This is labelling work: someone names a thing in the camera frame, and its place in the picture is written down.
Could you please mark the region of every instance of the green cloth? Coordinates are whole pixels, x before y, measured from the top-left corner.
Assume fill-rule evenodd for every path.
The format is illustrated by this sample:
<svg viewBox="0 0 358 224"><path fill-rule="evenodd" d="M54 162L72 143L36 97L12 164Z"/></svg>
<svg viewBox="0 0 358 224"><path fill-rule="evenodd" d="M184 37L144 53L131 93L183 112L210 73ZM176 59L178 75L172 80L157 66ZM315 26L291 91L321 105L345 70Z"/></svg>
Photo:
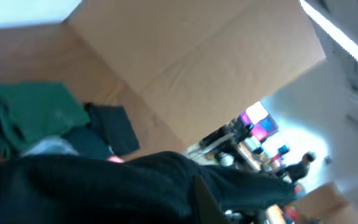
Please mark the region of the green cloth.
<svg viewBox="0 0 358 224"><path fill-rule="evenodd" d="M44 137L89 121L61 83L0 84L0 156L15 157Z"/></svg>

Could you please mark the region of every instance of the cardboard box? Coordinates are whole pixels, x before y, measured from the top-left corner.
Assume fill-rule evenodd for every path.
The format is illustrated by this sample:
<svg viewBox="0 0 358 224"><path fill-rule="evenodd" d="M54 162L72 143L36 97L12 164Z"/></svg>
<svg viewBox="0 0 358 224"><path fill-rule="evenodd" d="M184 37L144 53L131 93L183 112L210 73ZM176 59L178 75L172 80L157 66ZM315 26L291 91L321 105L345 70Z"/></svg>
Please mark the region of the cardboard box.
<svg viewBox="0 0 358 224"><path fill-rule="evenodd" d="M329 183L310 192L293 203L300 214L301 224L318 219L319 224L358 224L358 212L339 193L335 183Z"/></svg>
<svg viewBox="0 0 358 224"><path fill-rule="evenodd" d="M326 58L297 0L92 0L69 25L190 146Z"/></svg>

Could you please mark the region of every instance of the person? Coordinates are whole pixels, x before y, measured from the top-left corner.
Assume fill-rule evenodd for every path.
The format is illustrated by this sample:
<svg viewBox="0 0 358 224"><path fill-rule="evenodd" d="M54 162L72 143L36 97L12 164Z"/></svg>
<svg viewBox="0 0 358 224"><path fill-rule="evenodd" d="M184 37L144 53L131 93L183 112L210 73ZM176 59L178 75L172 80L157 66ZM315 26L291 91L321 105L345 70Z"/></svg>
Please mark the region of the person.
<svg viewBox="0 0 358 224"><path fill-rule="evenodd" d="M175 152L123 164L34 156L0 162L0 223L199 223L197 177L221 211L252 216L295 199L283 180L201 166Z"/></svg>
<svg viewBox="0 0 358 224"><path fill-rule="evenodd" d="M280 173L282 174L282 172L286 172L291 178L291 181L295 183L308 175L309 166L315 159L315 154L308 152L303 155L302 160L299 163L290 165L284 168L284 170L279 171L278 176L280 176Z"/></svg>

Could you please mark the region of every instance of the black fabric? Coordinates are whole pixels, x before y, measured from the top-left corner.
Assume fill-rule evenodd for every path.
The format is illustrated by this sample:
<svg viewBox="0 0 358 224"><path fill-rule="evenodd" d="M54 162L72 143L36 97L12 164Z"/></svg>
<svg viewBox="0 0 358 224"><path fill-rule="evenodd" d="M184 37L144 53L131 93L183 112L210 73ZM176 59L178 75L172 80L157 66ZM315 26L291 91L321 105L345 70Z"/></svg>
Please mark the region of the black fabric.
<svg viewBox="0 0 358 224"><path fill-rule="evenodd" d="M241 116L239 116L234 122L234 126L232 130L234 131L234 139L236 140L236 143L239 144L240 142L244 141L246 138L250 136L250 132L254 128L254 125L248 124L245 125L242 121Z"/></svg>
<svg viewBox="0 0 358 224"><path fill-rule="evenodd" d="M124 156L139 149L139 142L123 107L88 103L85 110L91 118L91 128L112 147L115 155Z"/></svg>
<svg viewBox="0 0 358 224"><path fill-rule="evenodd" d="M195 177L195 204L200 224L230 224L200 175Z"/></svg>
<svg viewBox="0 0 358 224"><path fill-rule="evenodd" d="M306 177L309 172L309 169L301 162L295 165L290 165L284 168L284 170L288 172L292 182L297 182L298 180Z"/></svg>
<svg viewBox="0 0 358 224"><path fill-rule="evenodd" d="M112 156L107 143L91 128L86 126L73 128L62 136L81 157L87 159L108 159Z"/></svg>
<svg viewBox="0 0 358 224"><path fill-rule="evenodd" d="M196 223L200 175L222 210L264 210L295 198L279 179L199 166L174 152L125 164L77 157L0 163L0 223Z"/></svg>
<svg viewBox="0 0 358 224"><path fill-rule="evenodd" d="M212 132L200 141L201 147L206 147L220 139L221 137L230 133L230 128L227 125L221 126L218 130Z"/></svg>

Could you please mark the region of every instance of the fluorescent light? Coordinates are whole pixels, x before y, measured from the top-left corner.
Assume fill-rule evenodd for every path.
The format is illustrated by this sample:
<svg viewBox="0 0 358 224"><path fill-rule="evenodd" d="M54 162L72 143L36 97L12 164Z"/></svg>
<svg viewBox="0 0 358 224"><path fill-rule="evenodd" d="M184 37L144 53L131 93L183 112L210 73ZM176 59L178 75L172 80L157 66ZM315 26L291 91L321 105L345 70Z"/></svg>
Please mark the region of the fluorescent light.
<svg viewBox="0 0 358 224"><path fill-rule="evenodd" d="M358 61L358 45L305 0L300 2L307 15Z"/></svg>

